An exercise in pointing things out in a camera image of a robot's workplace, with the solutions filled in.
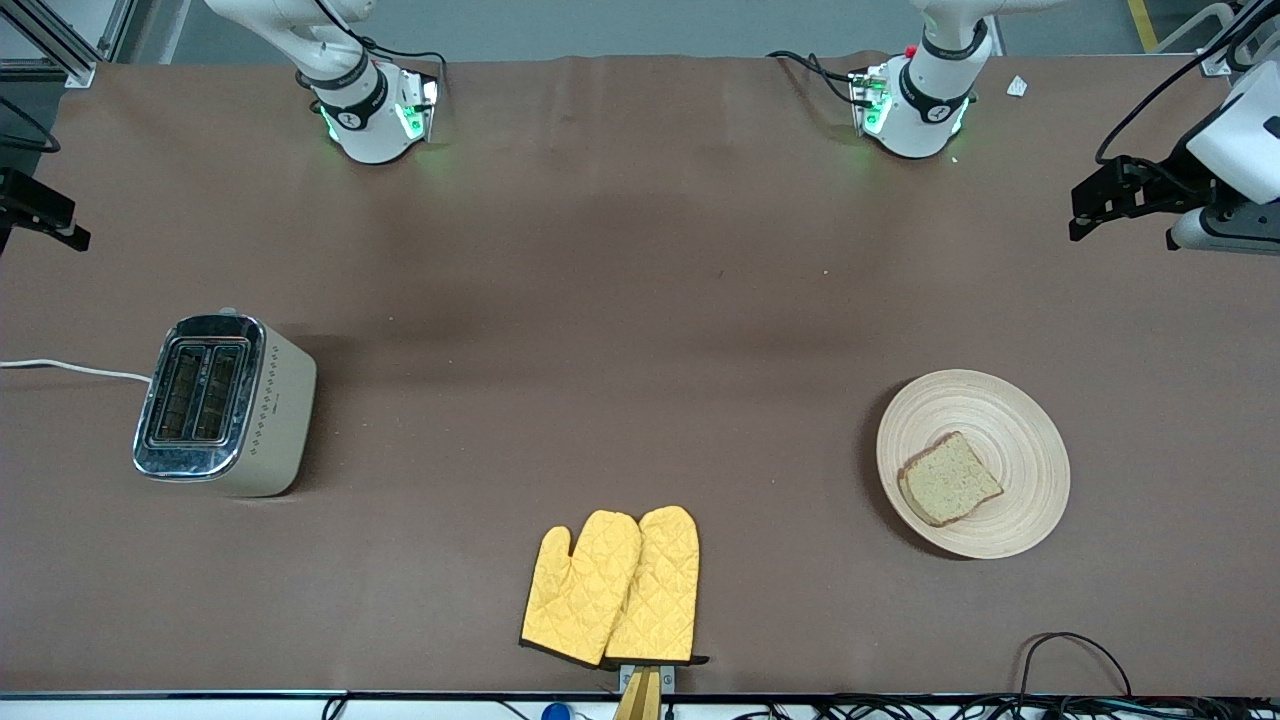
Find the round wooden plate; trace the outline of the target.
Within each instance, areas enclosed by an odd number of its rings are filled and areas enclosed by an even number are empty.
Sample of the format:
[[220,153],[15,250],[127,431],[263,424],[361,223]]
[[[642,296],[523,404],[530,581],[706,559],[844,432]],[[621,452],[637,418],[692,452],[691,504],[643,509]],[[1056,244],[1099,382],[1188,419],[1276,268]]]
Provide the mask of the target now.
[[[933,527],[914,512],[905,469],[960,434],[1001,487],[954,521]],[[964,559],[1027,552],[1061,521],[1070,496],[1066,446],[1050,415],[1016,386],[983,372],[948,369],[906,383],[876,432],[876,461],[887,500],[920,538]]]

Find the bread slice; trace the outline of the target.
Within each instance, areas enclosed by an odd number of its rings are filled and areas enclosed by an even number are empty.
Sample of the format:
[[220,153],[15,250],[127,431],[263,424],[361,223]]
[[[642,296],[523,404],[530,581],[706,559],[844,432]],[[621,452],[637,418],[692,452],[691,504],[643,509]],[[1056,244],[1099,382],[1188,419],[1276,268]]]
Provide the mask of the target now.
[[928,527],[954,524],[1004,495],[1004,487],[960,432],[918,454],[899,473],[899,488]]

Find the beige and chrome toaster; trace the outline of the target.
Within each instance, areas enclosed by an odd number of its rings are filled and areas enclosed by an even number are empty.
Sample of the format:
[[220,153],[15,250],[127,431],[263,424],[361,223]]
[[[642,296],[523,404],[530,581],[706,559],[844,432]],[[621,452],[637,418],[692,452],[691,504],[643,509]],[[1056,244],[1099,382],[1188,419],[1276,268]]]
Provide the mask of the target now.
[[316,386],[314,359],[256,316],[187,316],[160,347],[133,466],[211,495],[282,495],[300,473]]

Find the brown table cover sheet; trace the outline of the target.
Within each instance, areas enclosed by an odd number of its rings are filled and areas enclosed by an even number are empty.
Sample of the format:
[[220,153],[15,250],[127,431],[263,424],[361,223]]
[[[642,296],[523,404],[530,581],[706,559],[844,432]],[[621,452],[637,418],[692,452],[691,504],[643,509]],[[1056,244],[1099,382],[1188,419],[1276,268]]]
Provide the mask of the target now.
[[[442,142],[387,167],[284,67],[101,69],[38,164],[91,250],[13,236],[0,357],[146,373],[236,307],[314,356],[314,421],[288,495],[225,498],[133,468],[141,383],[0,372],[0,691],[595,691],[518,646],[538,544],[677,503],[682,691],[1010,691],[1076,632],[1144,694],[1280,694],[1280,259],[1068,237],[1176,67],[1000,58],[902,161],[777,61],[456,63]],[[1066,446],[1027,552],[951,555],[884,495],[884,410],[948,369]]]

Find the yellow quilted oven mitt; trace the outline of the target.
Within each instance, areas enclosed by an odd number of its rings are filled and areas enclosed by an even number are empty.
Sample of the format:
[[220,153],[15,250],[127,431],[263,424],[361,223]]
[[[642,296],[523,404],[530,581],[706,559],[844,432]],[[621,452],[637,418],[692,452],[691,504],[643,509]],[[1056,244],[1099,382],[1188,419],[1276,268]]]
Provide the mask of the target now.
[[598,667],[641,553],[628,514],[591,512],[579,533],[553,527],[532,566],[518,643],[584,667]]
[[604,659],[618,664],[696,666],[694,653],[700,541],[692,515],[680,506],[646,512],[641,552]]

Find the aluminium frame profile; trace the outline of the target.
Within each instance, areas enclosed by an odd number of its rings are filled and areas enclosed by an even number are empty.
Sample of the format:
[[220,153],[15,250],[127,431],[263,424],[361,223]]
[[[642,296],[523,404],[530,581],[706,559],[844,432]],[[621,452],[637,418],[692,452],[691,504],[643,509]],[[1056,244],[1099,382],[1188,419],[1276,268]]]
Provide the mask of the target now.
[[0,79],[88,88],[120,55],[140,0],[0,0]]
[[1217,0],[1204,13],[1221,29],[1198,51],[1202,76],[1242,76],[1280,51],[1280,0]]

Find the wooden post with metal bracket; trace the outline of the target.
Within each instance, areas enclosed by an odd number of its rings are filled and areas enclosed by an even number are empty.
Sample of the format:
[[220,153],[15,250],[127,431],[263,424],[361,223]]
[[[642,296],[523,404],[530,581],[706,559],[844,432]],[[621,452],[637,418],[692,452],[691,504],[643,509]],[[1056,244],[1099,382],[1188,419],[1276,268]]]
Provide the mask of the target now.
[[675,680],[675,665],[621,665],[620,700],[612,720],[676,720],[671,701]]

